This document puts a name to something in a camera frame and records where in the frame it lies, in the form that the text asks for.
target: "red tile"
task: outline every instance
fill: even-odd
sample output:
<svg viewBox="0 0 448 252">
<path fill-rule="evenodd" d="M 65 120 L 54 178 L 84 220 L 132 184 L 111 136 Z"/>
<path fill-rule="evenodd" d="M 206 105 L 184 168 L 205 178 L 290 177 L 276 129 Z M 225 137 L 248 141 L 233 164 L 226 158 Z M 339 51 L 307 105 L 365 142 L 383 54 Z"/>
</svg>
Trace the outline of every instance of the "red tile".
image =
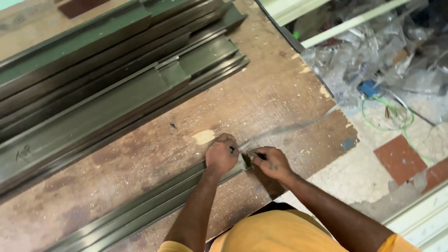
<svg viewBox="0 0 448 252">
<path fill-rule="evenodd" d="M 448 179 L 448 158 L 437 163 L 426 171 L 426 187 L 422 194 L 430 191 Z"/>
<path fill-rule="evenodd" d="M 374 153 L 399 186 L 427 168 L 402 135 L 379 147 Z"/>
</svg>

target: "scrap pile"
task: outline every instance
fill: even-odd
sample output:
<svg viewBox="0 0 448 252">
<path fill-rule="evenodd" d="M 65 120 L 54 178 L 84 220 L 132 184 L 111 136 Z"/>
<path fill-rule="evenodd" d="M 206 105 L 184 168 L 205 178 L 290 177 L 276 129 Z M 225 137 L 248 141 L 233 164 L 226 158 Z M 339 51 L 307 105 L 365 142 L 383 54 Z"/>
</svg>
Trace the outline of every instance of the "scrap pile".
<svg viewBox="0 0 448 252">
<path fill-rule="evenodd" d="M 222 0 L 133 0 L 2 62 L 0 196 L 36 184 L 238 72 Z"/>
<path fill-rule="evenodd" d="M 329 2 L 332 6 L 324 5 L 314 13 L 319 29 L 311 29 L 309 22 L 299 19 L 295 29 L 300 31 L 300 39 L 307 39 L 385 3 L 334 0 Z M 301 56 L 347 110 L 360 106 L 363 95 L 358 90 L 367 82 L 392 91 L 410 107 L 412 99 L 434 101 L 436 116 L 430 120 L 448 122 L 447 11 L 444 0 L 411 1 L 309 48 Z"/>
</svg>

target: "floor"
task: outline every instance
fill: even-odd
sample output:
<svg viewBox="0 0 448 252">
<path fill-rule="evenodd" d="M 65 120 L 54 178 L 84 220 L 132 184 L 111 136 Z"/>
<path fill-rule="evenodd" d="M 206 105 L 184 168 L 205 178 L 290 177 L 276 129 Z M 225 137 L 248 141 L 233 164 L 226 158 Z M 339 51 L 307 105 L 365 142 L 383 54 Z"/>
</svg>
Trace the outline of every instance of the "floor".
<svg viewBox="0 0 448 252">
<path fill-rule="evenodd" d="M 367 107 L 366 118 L 375 125 L 390 123 L 384 116 L 384 106 Z M 309 182 L 384 222 L 448 179 L 448 123 L 432 127 L 415 117 L 406 132 L 381 131 L 367 124 L 361 112 L 344 112 L 358 130 L 359 142 L 308 178 Z M 312 215 L 290 191 L 275 201 L 287 202 Z"/>
</svg>

